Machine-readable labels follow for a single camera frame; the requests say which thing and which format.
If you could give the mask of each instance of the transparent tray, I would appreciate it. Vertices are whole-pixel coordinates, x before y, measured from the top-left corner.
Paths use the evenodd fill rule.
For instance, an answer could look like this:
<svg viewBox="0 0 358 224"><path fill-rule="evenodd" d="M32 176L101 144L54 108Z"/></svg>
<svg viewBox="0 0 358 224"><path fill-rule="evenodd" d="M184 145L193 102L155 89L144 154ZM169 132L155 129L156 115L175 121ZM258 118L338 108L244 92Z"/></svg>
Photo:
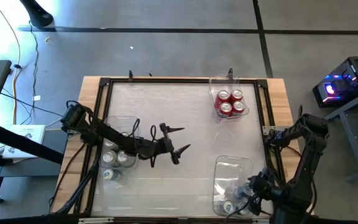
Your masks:
<svg viewBox="0 0 358 224"><path fill-rule="evenodd" d="M214 172L214 195L213 210L217 215L227 216L238 208L241 203L246 203L253 194L252 190L248 195L239 194L239 188L248 184L248 178L252 176L254 164L251 160L235 156L219 156L216 159ZM241 214L233 217L250 218L253 214L245 208Z"/></svg>
<svg viewBox="0 0 358 224"><path fill-rule="evenodd" d="M127 134L130 135L132 133L132 129L134 126L134 123L136 122L137 117L136 116L110 116L108 118L106 118L104 120L104 122L109 125L110 127L114 128L116 131L122 133L122 134ZM136 129L134 136L140 136L140 131L139 128ZM120 184L122 182L125 182L125 177L127 175L128 172L130 172L133 169L136 169L137 167L137 158L134 158L134 162L131 163L130 167L124 166L120 163L118 163L118 161L110 164L110 163L105 163L103 161L103 155L105 152L110 152L114 155L115 159L117 159L118 153L121 149L119 148L119 146L107 139L104 139L103 141L103 148L102 148L102 156L99 160L99 165L100 165L100 169L99 169L99 173L103 176L104 175L104 170L106 169L112 169L113 172L118 173L118 178L116 178L116 180L112 179L112 180L105 180L103 179L103 181L115 181L115 182L120 182Z"/></svg>
<svg viewBox="0 0 358 224"><path fill-rule="evenodd" d="M219 124L221 123L231 123L235 121L239 121L243 116L249 113L249 108L244 100L244 97L241 99L245 108L241 115L239 116L230 116L227 118L222 118L218 115L218 109L215 108L215 99L218 93L222 90L227 91L229 94L233 90L241 90L240 87L240 79L238 77L234 78L232 73L227 75L217 75L209 78L209 95L211 98L211 106L213 109L213 117L215 121Z"/></svg>

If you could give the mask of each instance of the gray floor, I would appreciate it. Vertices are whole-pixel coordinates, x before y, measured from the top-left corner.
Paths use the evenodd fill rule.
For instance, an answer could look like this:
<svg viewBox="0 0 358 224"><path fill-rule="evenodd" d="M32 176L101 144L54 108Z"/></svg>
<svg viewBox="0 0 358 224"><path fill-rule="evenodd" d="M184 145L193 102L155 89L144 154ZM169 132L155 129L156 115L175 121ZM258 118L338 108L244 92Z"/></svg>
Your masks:
<svg viewBox="0 0 358 224"><path fill-rule="evenodd" d="M38 2L53 14L60 27L143 27L256 29L250 0L95 0ZM259 0L265 29L358 30L358 1ZM0 8L15 25L29 17L19 1L0 0ZM39 107L64 112L66 100L77 99L85 75L208 77L232 67L241 77L266 77L257 34L140 34L36 32L39 42L37 94ZM21 43L18 98L31 102L35 42L31 33L17 32ZM50 37L49 44L45 38ZM358 35L266 35L273 76L284 78L295 118L299 104L305 113L324 116L312 87L348 56L358 55ZM0 59L17 60L11 32L0 26ZM5 88L11 88L12 77ZM12 122L12 100L0 98L0 125ZM26 118L21 105L18 121ZM55 115L35 112L34 124L48 124ZM329 146L316 177L321 217L358 220L358 183L344 178L357 171L341 124L330 125ZM10 178L3 182L0 218L41 215L53 194L56 178ZM31 192L33 197L26 197Z"/></svg>

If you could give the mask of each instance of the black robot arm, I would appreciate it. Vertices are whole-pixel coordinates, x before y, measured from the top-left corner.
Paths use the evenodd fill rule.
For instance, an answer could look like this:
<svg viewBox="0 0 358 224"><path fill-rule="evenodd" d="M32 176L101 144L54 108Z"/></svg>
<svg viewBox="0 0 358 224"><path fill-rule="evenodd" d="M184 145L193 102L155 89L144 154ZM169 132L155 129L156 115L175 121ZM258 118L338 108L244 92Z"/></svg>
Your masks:
<svg viewBox="0 0 358 224"><path fill-rule="evenodd" d="M86 114L89 115L89 124L86 122ZM170 153L172 162L179 164L180 155L190 145L186 145L178 150L174 150L172 140L169 138L168 133L180 131L184 128L170 128L165 123L160 124L160 130L163 132L164 137L160 139L148 140L142 137L135 136L135 131L139 126L140 120L134 124L132 133L120 133L104 123L101 119L94 116L91 109L75 102L74 105L67 105L66 113L62 119L62 129L70 133L76 131L81 133L81 140L91 146L97 145L102 142L104 138L116 143L121 150L130 156L138 156L139 159L150 159L153 161L159 154Z"/></svg>
<svg viewBox="0 0 358 224"><path fill-rule="evenodd" d="M270 130L265 143L287 147L292 139L304 137L305 148L294 177L284 186L273 186L261 174L250 178L250 187L265 200L276 202L272 223L301 223L311 204L311 183L319 158L323 155L328 137L327 122L310 114L301 115L298 121L284 131Z"/></svg>

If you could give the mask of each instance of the wooden tabletop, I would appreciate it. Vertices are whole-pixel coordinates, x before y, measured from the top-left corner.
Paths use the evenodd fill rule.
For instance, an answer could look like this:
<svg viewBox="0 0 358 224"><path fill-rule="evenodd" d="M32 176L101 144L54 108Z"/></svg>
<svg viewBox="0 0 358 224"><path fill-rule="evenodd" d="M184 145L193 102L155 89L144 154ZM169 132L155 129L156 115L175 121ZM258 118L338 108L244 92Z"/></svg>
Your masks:
<svg viewBox="0 0 358 224"><path fill-rule="evenodd" d="M96 95L98 94L100 78L101 77L84 77L81 91L80 91L80 96L78 97L79 103L91 109L94 108ZM153 79L153 77L139 77L139 78ZM178 78L178 77L158 77L158 78L168 79L168 78ZM208 78L197 77L194 79L208 79ZM284 80L281 78L268 78L267 83L268 83L268 90L270 94L270 101L273 109L275 125L291 126L293 124L293 120L292 120L290 105L288 103L287 92L285 90ZM262 107L264 109L264 114L265 114L264 116L265 123L266 125L269 125L263 92L261 91L260 94L262 99ZM107 88L103 90L101 107L99 109L100 118L102 117L106 95L107 95ZM82 142L80 141L79 135L73 136L68 140L58 181L60 181L60 178L64 170L66 169L68 161L73 157L74 153L81 147L81 145ZM299 146L297 141L292 141L290 143L290 146L299 151ZM92 150L89 166L92 164L95 150L96 147L94 147ZM52 212L55 212L59 208L61 208L64 205L64 203L70 198L73 191L77 188L80 180L80 174L84 161L84 156L85 156L85 150L82 150L74 159L74 161L71 163L70 167L68 168L67 174L63 179L60 188L58 189L57 196L52 206ZM293 177L293 174L295 173L296 167L299 163L299 159L300 159L299 156L296 155L291 150L284 149L282 151L282 161L283 161L283 167L285 172L285 178L287 179L287 181ZM81 203L81 210L80 210L81 212L85 209L86 199L88 198L88 193L89 193L89 186L90 184L88 183L88 185L84 190L82 203Z"/></svg>

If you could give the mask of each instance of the red soda can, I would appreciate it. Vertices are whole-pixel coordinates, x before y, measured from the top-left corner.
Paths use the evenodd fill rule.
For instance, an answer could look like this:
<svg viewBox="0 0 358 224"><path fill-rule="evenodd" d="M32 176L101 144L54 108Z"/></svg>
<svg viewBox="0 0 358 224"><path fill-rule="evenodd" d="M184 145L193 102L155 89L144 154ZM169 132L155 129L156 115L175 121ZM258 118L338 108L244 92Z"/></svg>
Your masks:
<svg viewBox="0 0 358 224"><path fill-rule="evenodd" d="M227 118L231 115L231 105L230 103L222 103L221 106L218 109L218 116L221 118Z"/></svg>
<svg viewBox="0 0 358 224"><path fill-rule="evenodd" d="M241 90L233 90L230 94L230 103L242 100Z"/></svg>
<svg viewBox="0 0 358 224"><path fill-rule="evenodd" d="M215 98L215 109L218 109L222 103L227 103L230 100L230 95L226 90L220 91Z"/></svg>
<svg viewBox="0 0 358 224"><path fill-rule="evenodd" d="M232 107L231 116L240 116L242 114L242 112L244 112L245 108L246 107L243 102L241 102L241 101L234 102L233 107Z"/></svg>

